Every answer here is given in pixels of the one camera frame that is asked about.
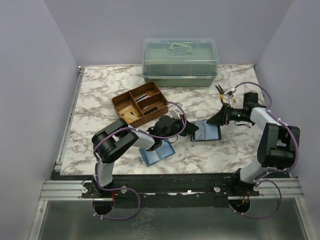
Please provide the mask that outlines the black leather card holder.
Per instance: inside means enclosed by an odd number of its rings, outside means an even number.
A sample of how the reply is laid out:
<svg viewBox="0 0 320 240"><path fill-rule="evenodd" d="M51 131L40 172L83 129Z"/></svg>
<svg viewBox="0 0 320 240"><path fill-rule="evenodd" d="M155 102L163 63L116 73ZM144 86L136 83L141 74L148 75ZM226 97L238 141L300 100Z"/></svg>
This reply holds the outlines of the black leather card holder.
<svg viewBox="0 0 320 240"><path fill-rule="evenodd" d="M198 130L190 136L192 142L218 141L222 139L219 125L208 124L206 120L197 120L191 123L198 127Z"/></svg>

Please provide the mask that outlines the dark credit card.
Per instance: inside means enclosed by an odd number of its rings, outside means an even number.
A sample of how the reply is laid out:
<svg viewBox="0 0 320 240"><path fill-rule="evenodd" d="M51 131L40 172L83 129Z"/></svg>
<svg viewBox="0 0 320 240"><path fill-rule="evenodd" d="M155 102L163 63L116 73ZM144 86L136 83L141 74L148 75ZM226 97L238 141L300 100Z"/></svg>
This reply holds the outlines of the dark credit card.
<svg viewBox="0 0 320 240"><path fill-rule="evenodd" d="M147 110L147 111L144 112L143 114L146 116L146 115L149 115L149 114L152 113L152 112L155 112L156 110L158 110L158 107L155 106L155 107Z"/></svg>

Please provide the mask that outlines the brown wicker divided tray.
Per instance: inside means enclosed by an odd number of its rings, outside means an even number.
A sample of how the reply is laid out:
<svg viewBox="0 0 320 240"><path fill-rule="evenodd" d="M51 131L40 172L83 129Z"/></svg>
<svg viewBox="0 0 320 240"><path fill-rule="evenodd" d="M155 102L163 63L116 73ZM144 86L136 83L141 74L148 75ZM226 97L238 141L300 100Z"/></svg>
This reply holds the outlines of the brown wicker divided tray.
<svg viewBox="0 0 320 240"><path fill-rule="evenodd" d="M136 98L144 94L147 94L149 97L140 102L135 102ZM116 114L120 118L121 115L119 114L119 111L123 110L129 105L132 105L138 111L139 119L129 123L129 125L134 128L147 124L148 122L151 122L152 120L155 120L169 112L169 108L167 106L168 101L154 82L145 83L139 87L119 94L113 97L111 102ZM153 107L158 107L158 110L148 115L144 115L144 112L152 109Z"/></svg>

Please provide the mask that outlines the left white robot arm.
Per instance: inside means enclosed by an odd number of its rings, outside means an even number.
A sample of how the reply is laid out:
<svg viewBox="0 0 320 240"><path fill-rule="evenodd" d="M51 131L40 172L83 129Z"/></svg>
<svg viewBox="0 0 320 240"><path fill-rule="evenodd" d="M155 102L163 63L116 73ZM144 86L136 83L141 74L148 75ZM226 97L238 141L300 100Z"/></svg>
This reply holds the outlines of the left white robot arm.
<svg viewBox="0 0 320 240"><path fill-rule="evenodd" d="M91 139L93 155L96 157L93 191L101 198L110 194L114 162L130 147L152 152L161 147L163 140L193 135L197 130L199 127L184 117L163 115L147 131L132 127L123 118L117 119Z"/></svg>

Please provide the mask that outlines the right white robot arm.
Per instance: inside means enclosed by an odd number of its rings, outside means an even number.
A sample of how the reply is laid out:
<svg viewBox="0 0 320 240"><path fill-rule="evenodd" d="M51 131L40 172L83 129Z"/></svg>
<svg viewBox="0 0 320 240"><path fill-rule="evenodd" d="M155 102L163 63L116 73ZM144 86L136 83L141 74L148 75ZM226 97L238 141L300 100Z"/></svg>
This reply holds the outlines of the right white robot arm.
<svg viewBox="0 0 320 240"><path fill-rule="evenodd" d="M270 173L287 172L299 157L300 129L288 125L272 115L266 106L259 104L258 94L245 93L243 107L234 108L223 103L221 109L206 122L210 125L227 126L231 121L248 122L262 130L256 160L239 168L230 183L230 191L241 196L257 180Z"/></svg>

